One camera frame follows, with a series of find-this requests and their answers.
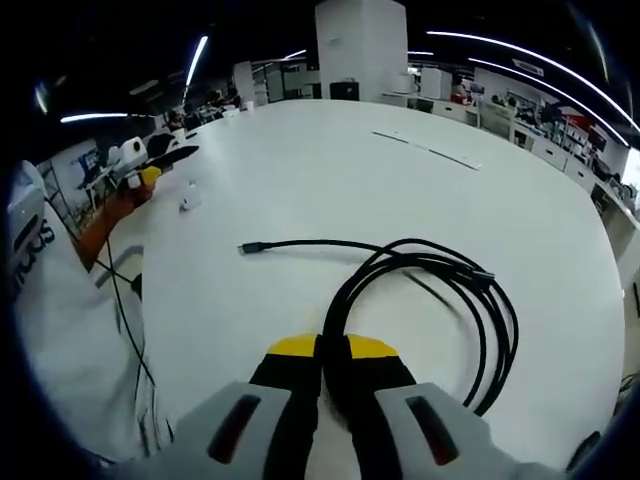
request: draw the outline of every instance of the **ceiling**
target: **ceiling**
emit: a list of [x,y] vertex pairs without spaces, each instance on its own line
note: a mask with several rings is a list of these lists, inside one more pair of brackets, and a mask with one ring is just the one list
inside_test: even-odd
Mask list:
[[[109,122],[61,126],[58,119],[64,115],[155,113],[153,101],[146,100],[184,88],[189,62],[204,34],[209,42],[194,84],[228,75],[239,61],[280,58],[301,49],[308,50],[309,62],[317,62],[314,8],[319,1],[61,0],[37,7],[24,3],[22,17],[16,18],[27,19],[28,28],[13,39],[15,61],[26,63],[17,90],[18,115],[25,128],[16,138],[16,152],[22,156],[50,154]],[[635,25],[622,0],[599,5],[559,0],[399,3],[407,7],[410,50],[433,51],[434,60],[451,63],[465,63],[473,56],[512,67],[513,52],[502,47],[425,32],[448,30],[500,39],[575,70],[628,112],[639,112],[634,118],[640,120],[640,56],[628,49],[634,43],[629,38]],[[602,99],[568,75],[526,57],[519,58],[545,69],[545,81],[578,98],[640,144]],[[129,94],[151,80],[158,84]],[[34,101],[34,87],[40,83],[48,92],[46,116]]]

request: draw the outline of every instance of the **white table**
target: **white table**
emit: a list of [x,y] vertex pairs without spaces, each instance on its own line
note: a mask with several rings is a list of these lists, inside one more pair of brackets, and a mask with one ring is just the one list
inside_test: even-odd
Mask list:
[[[373,130],[419,139],[482,168]],[[366,258],[299,247],[243,257],[239,244],[336,238],[383,245],[415,236],[494,272],[518,313],[517,357],[484,417],[500,448],[562,468],[586,436],[607,426],[622,371],[620,281],[602,223],[569,178],[479,129],[370,103],[280,102],[202,126],[188,143],[201,148],[159,179],[145,217],[147,348],[174,420],[228,382],[248,380],[270,344],[320,331],[333,295]],[[202,204],[179,213],[190,180]],[[477,365],[477,334],[461,302],[440,290],[464,320],[389,275],[360,297],[347,330],[396,347],[419,382],[461,399]],[[491,335],[491,366],[494,346]],[[348,434],[321,414],[309,476],[353,475],[349,446]]]

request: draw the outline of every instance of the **white panel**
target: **white panel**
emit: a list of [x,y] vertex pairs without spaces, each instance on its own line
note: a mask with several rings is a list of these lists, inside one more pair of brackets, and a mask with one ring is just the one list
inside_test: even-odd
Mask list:
[[251,62],[237,63],[233,66],[233,83],[243,102],[255,101],[256,93],[253,87]]
[[331,98],[331,83],[365,80],[362,8],[363,0],[329,0],[316,7],[322,98]]

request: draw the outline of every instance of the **small white object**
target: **small white object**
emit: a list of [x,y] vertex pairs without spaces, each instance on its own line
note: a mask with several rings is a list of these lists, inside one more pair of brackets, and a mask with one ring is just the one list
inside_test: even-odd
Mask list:
[[198,191],[198,187],[196,187],[196,183],[192,180],[182,192],[182,198],[180,199],[180,211],[186,212],[188,210],[193,210],[201,203],[202,198],[200,197],[200,192]]
[[187,140],[187,131],[184,128],[179,128],[178,130],[174,130],[173,136],[176,137],[178,142],[182,143]]
[[140,137],[133,137],[120,147],[121,160],[114,166],[116,176],[124,176],[149,159],[147,148]]
[[237,117],[240,114],[240,110],[238,110],[237,108],[234,107],[233,110],[226,110],[224,112],[222,112],[222,116],[224,118],[233,118],[233,117]]
[[142,181],[140,180],[140,175],[136,173],[135,175],[131,175],[129,178],[127,178],[127,185],[129,185],[129,188],[141,187]]

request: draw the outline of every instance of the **office desk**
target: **office desk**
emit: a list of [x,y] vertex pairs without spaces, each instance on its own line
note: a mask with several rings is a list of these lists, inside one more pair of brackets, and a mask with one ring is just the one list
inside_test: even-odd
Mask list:
[[[484,417],[495,443],[520,460],[562,468],[585,437],[606,428],[622,370],[620,283],[600,219],[570,179],[481,130],[374,103],[285,101],[197,131],[190,142],[200,150],[158,180],[145,220],[147,350],[171,418],[232,380],[248,380],[277,340],[321,331],[331,299],[367,257],[341,248],[240,256],[238,245],[384,245],[414,236],[494,272],[518,314],[518,354]],[[435,148],[446,142],[482,168],[372,131]],[[189,181],[202,204],[179,213]],[[390,275],[358,300],[347,331],[394,346],[416,380],[461,399],[478,361],[473,320],[455,295],[426,281],[462,319]],[[486,380],[493,334],[488,342]],[[357,472],[349,435],[319,403],[311,478]]]

